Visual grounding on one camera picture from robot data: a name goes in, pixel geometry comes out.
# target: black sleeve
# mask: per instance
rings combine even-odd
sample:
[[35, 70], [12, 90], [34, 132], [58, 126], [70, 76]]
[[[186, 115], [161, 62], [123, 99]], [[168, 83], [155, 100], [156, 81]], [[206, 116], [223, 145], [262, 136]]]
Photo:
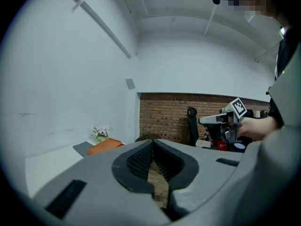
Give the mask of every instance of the black sleeve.
[[277, 108], [277, 106], [276, 106], [276, 104], [275, 104], [275, 102], [272, 98], [269, 101], [269, 105], [270, 105], [270, 111], [269, 111], [268, 116], [274, 117], [275, 120], [278, 123], [278, 126], [282, 127], [284, 125], [282, 117], [281, 117], [280, 112], [279, 112], [279, 110], [278, 110], [278, 108]]

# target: ceiling beam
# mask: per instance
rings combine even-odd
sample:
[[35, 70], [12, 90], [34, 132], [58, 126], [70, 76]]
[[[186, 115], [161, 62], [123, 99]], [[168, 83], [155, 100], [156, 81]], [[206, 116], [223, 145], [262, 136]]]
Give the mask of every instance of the ceiling beam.
[[274, 47], [272, 47], [269, 51], [265, 52], [264, 54], [259, 56], [257, 59], [255, 59], [255, 61], [259, 63], [260, 61], [262, 61], [262, 60], [270, 57], [271, 55], [277, 53], [278, 49], [279, 49], [279, 43], [276, 44]]
[[206, 19], [206, 20], [209, 20], [208, 24], [207, 24], [207, 28], [205, 30], [205, 33], [204, 33], [204, 36], [207, 34], [208, 32], [208, 29], [209, 29], [209, 26], [211, 24], [211, 22], [215, 22], [215, 23], [218, 23], [218, 24], [222, 24], [224, 26], [227, 26], [241, 34], [243, 34], [244, 36], [248, 37], [250, 40], [252, 40], [253, 42], [255, 42], [256, 44], [258, 44], [261, 48], [263, 48], [264, 50], [267, 50], [266, 48], [266, 45], [264, 45], [263, 43], [260, 43], [258, 41], [256, 41], [252, 36], [248, 35], [247, 33], [245, 32], [242, 32], [240, 29], [236, 28], [235, 26], [231, 26], [230, 24], [227, 24], [227, 23], [223, 23], [219, 20], [213, 20], [213, 16], [214, 16], [214, 13], [215, 13], [215, 9], [216, 9], [216, 5], [214, 5], [214, 8], [213, 8], [213, 11], [211, 13], [211, 16], [210, 18], [208, 17], [205, 17], [205, 16], [198, 16], [198, 15], [190, 15], [190, 14], [177, 14], [177, 13], [173, 13], [173, 14], [150, 14], [145, 6], [145, 3], [144, 3], [144, 0], [141, 0], [141, 3], [142, 3], [142, 6], [144, 8], [144, 12], [145, 14], [148, 16], [148, 17], [159, 17], [159, 16], [187, 16], [187, 17], [197, 17], [197, 18], [201, 18], [201, 19]]
[[115, 44], [121, 49], [121, 51], [128, 57], [132, 55], [128, 49], [122, 44], [116, 34], [109, 28], [109, 26], [99, 17], [99, 15], [86, 3], [85, 0], [74, 0], [76, 5], [72, 8], [72, 11], [81, 6], [85, 12], [87, 12], [91, 18], [107, 33], [107, 35], [115, 42]]

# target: wooden block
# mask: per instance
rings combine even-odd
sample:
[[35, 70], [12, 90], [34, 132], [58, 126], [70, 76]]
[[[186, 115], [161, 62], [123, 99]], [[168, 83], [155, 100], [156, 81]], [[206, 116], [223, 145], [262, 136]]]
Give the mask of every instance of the wooden block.
[[119, 146], [122, 146], [122, 145], [123, 144], [121, 143], [121, 141], [109, 138], [109, 139], [107, 139], [107, 140], [105, 140], [105, 141], [89, 148], [87, 150], [87, 155], [90, 156], [90, 155], [93, 155], [93, 154], [101, 153], [101, 152], [104, 152], [104, 151], [115, 149], [115, 148], [117, 148]]

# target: brick wall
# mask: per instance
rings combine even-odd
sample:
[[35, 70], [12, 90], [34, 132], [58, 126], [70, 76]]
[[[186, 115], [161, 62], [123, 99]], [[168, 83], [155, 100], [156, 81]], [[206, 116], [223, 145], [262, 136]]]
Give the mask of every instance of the brick wall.
[[[140, 98], [140, 136], [150, 133], [161, 138], [188, 144], [189, 127], [187, 107], [195, 107], [197, 119], [203, 116], [219, 114], [236, 97], [195, 95], [195, 94], [158, 94], [145, 93]], [[241, 99], [247, 109], [261, 111], [269, 108], [269, 103]], [[198, 124], [199, 138], [204, 139], [205, 128]]]

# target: red object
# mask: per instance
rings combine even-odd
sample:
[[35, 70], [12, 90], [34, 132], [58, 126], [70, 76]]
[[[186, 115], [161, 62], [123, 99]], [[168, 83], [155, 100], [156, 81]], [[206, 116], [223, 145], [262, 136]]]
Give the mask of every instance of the red object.
[[213, 140], [213, 143], [218, 147], [220, 151], [227, 151], [228, 150], [228, 143], [220, 140]]

